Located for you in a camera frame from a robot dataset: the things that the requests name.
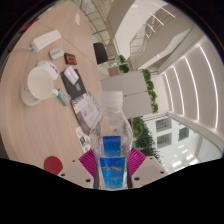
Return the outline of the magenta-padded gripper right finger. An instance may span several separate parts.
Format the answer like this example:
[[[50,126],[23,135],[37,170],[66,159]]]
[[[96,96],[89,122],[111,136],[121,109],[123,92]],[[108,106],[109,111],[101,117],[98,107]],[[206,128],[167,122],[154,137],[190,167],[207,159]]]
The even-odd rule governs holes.
[[[167,175],[168,172],[154,156],[145,156],[138,149],[131,149],[127,177],[129,189],[146,186]]]

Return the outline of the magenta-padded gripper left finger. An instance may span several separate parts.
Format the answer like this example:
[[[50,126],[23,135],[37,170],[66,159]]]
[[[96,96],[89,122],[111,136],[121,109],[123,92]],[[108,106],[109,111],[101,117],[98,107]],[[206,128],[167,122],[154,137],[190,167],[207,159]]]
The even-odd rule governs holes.
[[[65,165],[58,176],[81,187],[93,189],[96,174],[95,155],[92,150],[89,150],[79,159]]]

